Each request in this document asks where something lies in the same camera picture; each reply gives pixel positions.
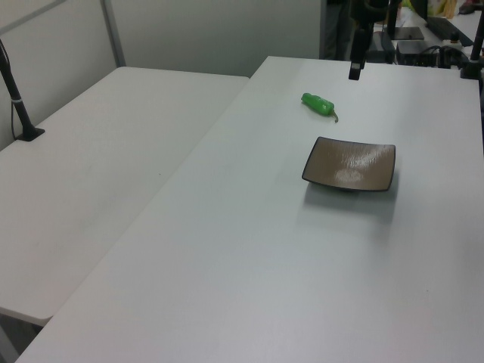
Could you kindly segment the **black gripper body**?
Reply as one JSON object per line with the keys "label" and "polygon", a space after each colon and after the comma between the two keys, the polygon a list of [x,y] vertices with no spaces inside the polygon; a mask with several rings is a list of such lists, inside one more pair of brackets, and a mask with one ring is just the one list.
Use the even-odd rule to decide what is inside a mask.
{"label": "black gripper body", "polygon": [[366,52],[369,47],[369,31],[365,27],[358,26],[355,30],[352,50],[351,50],[351,68],[361,70],[364,67]]}

